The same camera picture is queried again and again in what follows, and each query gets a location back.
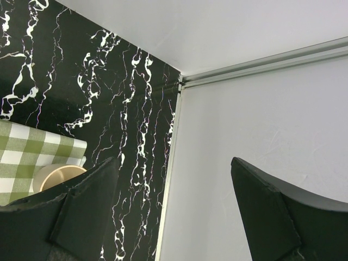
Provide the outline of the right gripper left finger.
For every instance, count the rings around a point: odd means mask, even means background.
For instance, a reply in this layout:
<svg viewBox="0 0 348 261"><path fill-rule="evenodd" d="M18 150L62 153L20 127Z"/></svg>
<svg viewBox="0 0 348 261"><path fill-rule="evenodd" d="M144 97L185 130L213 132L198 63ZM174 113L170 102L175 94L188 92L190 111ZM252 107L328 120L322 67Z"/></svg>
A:
<svg viewBox="0 0 348 261"><path fill-rule="evenodd" d="M1 207L1 260L98 260L119 176L108 158Z"/></svg>

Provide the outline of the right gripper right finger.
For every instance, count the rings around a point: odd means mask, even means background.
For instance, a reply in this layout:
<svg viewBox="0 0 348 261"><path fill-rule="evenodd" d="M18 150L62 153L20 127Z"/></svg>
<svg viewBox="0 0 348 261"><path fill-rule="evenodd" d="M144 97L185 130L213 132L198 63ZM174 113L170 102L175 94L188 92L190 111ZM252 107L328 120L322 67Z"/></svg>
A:
<svg viewBox="0 0 348 261"><path fill-rule="evenodd" d="M241 158L231 177L252 260L347 260L347 203L301 189Z"/></svg>

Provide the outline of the beige paper cup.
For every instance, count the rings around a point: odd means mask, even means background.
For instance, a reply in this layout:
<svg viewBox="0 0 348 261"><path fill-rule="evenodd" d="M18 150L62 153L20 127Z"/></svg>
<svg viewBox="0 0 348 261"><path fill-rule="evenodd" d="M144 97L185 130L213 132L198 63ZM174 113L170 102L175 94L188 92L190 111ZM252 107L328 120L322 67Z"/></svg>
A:
<svg viewBox="0 0 348 261"><path fill-rule="evenodd" d="M78 165L52 164L44 166L33 176L33 192L39 193L86 172Z"/></svg>

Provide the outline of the green checkered cloth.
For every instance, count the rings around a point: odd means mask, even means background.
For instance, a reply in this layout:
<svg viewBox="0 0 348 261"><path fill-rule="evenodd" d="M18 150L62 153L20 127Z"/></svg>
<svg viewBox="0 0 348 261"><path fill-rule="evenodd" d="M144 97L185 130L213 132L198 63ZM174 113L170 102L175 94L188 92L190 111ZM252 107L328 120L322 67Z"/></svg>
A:
<svg viewBox="0 0 348 261"><path fill-rule="evenodd" d="M51 164L83 165L87 142L1 120L1 206L34 194L34 176Z"/></svg>

